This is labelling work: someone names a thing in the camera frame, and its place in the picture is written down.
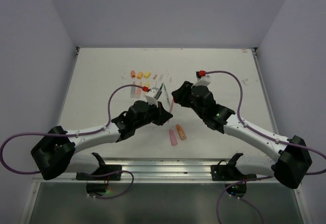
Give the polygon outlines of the thin orange pen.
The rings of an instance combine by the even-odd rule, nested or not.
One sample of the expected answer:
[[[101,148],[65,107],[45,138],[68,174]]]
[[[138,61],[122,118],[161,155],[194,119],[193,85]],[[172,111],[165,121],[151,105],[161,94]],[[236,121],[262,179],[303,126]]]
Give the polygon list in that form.
[[[170,105],[170,109],[169,109],[170,114],[172,114],[173,106],[174,106],[174,99],[172,99],[172,102],[171,102],[171,105]]]

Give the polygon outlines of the orange highlighter marker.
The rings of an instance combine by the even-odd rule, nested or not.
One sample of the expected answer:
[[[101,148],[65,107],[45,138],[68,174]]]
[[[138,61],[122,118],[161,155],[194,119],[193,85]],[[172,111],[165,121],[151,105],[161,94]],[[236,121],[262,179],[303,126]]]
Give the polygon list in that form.
[[[143,84],[142,82],[139,83],[139,87],[137,87],[136,93],[135,93],[135,97],[136,98],[140,98],[141,94],[142,94],[142,90],[143,90]]]

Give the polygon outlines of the white marker with peach tip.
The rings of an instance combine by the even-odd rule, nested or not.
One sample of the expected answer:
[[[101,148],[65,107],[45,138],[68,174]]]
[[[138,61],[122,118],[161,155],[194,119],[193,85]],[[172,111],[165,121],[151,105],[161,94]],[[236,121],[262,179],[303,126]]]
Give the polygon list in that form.
[[[132,87],[130,88],[130,98],[135,97],[135,92],[136,92],[137,88],[134,85],[135,85],[135,82],[132,83]]]

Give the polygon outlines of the yellow marker cap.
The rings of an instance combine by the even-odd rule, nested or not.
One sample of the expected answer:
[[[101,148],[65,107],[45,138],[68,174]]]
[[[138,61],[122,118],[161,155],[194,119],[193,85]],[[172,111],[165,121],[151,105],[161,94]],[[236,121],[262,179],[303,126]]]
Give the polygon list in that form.
[[[146,79],[148,79],[150,75],[151,75],[151,72],[150,72],[150,71],[147,71],[147,72],[144,74],[144,77],[145,77]]]

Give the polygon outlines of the orange marker cap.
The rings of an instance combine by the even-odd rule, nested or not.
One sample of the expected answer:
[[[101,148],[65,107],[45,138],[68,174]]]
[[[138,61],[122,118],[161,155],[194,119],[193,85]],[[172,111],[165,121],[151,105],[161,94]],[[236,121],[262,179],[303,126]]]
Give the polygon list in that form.
[[[143,72],[140,71],[138,74],[137,74],[137,79],[142,79],[144,76]]]

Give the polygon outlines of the peach marker cap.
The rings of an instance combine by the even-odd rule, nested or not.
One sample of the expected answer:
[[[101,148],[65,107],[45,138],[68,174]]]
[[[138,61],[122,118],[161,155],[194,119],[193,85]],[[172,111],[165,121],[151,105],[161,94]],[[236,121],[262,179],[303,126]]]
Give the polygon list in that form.
[[[135,78],[135,71],[134,70],[131,70],[130,75],[131,75],[132,78]]]

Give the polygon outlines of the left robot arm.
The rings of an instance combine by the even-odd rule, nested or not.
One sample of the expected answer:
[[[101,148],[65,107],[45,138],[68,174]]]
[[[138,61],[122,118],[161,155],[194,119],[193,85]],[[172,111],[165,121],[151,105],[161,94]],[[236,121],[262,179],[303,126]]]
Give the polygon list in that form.
[[[44,180],[62,173],[77,173],[79,180],[104,179],[111,173],[98,153],[83,155],[83,150],[108,143],[117,143],[134,136],[145,125],[162,126],[172,114],[162,103],[157,105],[136,101],[127,111],[111,120],[108,126],[80,131],[66,131],[62,126],[52,128],[31,150]]]

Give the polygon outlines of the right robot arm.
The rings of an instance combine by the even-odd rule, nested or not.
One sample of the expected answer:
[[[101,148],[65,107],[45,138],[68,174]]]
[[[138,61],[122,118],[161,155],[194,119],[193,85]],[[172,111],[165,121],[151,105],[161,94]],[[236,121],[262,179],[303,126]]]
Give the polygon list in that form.
[[[265,154],[254,157],[236,153],[227,164],[211,167],[213,180],[244,180],[263,175],[275,177],[291,189],[298,188],[312,164],[301,137],[288,139],[252,123],[242,123],[233,110],[215,102],[206,86],[186,81],[172,96],[176,104],[191,108],[208,128],[240,139]]]

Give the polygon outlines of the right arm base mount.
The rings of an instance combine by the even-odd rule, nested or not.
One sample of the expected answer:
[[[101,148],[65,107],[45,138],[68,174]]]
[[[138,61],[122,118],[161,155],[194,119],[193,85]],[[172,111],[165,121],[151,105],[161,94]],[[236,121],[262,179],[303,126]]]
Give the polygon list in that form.
[[[241,181],[256,178],[256,174],[243,174],[235,166],[243,153],[236,153],[228,162],[221,160],[218,164],[210,166],[212,181]],[[245,183],[237,184],[227,190],[227,193],[242,198],[247,192]]]

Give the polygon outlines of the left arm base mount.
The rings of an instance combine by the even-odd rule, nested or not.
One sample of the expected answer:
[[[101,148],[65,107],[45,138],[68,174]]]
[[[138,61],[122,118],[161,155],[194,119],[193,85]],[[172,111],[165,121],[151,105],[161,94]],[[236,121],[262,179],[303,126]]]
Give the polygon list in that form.
[[[125,194],[125,191],[118,193],[116,195],[112,195],[108,191],[108,184],[109,181],[120,181],[121,174],[122,174],[122,166],[121,165],[114,165],[105,164],[104,160],[98,153],[92,153],[95,159],[98,162],[98,168],[93,173],[77,173],[76,180],[78,181],[103,181],[102,184],[96,183],[87,183],[86,184],[86,191],[89,196],[93,199],[114,199],[120,197]]]

